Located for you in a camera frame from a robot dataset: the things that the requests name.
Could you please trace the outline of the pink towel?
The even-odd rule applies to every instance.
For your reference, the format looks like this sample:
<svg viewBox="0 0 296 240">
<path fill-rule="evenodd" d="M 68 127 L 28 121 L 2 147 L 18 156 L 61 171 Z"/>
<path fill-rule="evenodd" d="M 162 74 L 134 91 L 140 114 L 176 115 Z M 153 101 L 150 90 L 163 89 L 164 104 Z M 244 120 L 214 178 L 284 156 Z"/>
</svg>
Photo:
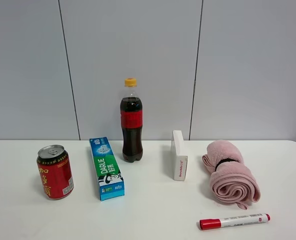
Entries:
<svg viewBox="0 0 296 240">
<path fill-rule="evenodd" d="M 210 173 L 209 186 L 218 201 L 237 204 L 243 210 L 261 198 L 255 177 L 244 163 L 239 149 L 227 140 L 210 143 L 202 162 Z"/>
</svg>

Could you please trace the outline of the cola bottle yellow cap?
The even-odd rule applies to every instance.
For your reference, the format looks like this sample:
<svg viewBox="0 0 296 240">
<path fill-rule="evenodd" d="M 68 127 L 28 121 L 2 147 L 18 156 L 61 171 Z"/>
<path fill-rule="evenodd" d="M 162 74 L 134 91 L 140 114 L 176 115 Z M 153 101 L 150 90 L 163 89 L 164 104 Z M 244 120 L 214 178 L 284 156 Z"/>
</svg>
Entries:
<svg viewBox="0 0 296 240">
<path fill-rule="evenodd" d="M 143 156 L 142 129 L 143 104 L 135 92 L 137 80 L 127 78 L 124 81 L 127 94 L 120 102 L 120 121 L 123 135 L 123 158 L 133 163 L 140 161 Z"/>
</svg>

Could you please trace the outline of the red herbal tea can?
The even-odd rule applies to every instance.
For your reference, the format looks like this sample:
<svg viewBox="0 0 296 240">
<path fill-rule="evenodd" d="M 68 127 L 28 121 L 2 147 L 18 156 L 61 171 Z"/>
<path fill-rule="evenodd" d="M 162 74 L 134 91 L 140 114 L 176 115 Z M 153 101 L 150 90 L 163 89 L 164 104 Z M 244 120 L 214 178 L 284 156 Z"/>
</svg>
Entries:
<svg viewBox="0 0 296 240">
<path fill-rule="evenodd" d="M 74 181 L 68 152 L 62 145 L 53 144 L 38 151 L 38 166 L 44 193 L 51 200 L 68 196 L 74 189 Z"/>
</svg>

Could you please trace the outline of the red whiteboard marker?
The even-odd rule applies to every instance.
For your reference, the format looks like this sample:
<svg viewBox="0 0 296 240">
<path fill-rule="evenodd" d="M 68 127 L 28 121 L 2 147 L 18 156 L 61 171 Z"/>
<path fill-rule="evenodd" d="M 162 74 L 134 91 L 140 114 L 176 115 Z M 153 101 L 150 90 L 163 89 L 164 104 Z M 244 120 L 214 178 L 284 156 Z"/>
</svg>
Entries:
<svg viewBox="0 0 296 240">
<path fill-rule="evenodd" d="M 243 216 L 216 218 L 216 219 L 201 219 L 199 225 L 202 231 L 213 230 L 220 228 L 248 226 L 256 224 L 268 223 L 271 217 L 266 213 L 257 213 Z"/>
</svg>

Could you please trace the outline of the green blue toothpaste box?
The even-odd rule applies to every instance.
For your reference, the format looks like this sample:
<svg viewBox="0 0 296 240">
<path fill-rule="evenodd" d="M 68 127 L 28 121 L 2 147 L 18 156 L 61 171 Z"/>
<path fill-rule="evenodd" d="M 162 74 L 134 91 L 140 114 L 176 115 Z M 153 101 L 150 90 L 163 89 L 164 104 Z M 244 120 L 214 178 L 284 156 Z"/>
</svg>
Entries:
<svg viewBox="0 0 296 240">
<path fill-rule="evenodd" d="M 89 139 L 101 201 L 125 195 L 125 183 L 106 137 Z"/>
</svg>

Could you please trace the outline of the white rectangular box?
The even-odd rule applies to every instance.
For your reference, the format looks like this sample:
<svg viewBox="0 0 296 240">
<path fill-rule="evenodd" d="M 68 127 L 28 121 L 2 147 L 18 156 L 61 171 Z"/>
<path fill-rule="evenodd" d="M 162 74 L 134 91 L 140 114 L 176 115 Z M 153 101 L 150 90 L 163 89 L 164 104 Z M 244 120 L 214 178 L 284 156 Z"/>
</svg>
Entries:
<svg viewBox="0 0 296 240">
<path fill-rule="evenodd" d="M 173 179 L 175 181 L 184 181 L 186 179 L 188 153 L 181 130 L 172 131 L 170 152 L 173 167 Z"/>
</svg>

